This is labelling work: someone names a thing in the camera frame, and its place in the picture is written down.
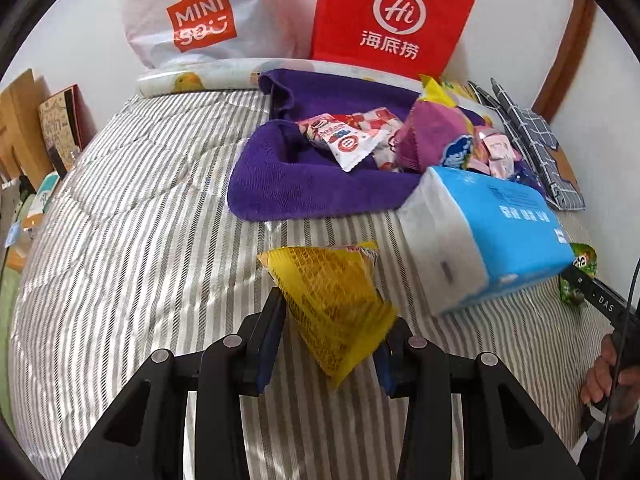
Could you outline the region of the person right hand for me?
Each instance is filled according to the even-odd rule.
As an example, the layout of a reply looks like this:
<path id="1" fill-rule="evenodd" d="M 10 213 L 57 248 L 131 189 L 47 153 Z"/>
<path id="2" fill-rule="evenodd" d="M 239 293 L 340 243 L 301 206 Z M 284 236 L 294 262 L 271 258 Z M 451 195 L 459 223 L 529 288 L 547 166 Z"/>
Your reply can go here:
<path id="1" fill-rule="evenodd" d="M 598 403 L 605 396 L 610 396 L 614 386 L 611 368 L 617 364 L 617 352 L 610 334 L 601 340 L 600 354 L 594 360 L 579 391 L 583 404 Z M 612 422 L 623 420 L 636 414 L 639 405 L 639 367 L 632 366 L 620 371 L 617 379 L 621 387 L 628 391 L 620 401 L 620 407 L 613 412 Z"/>

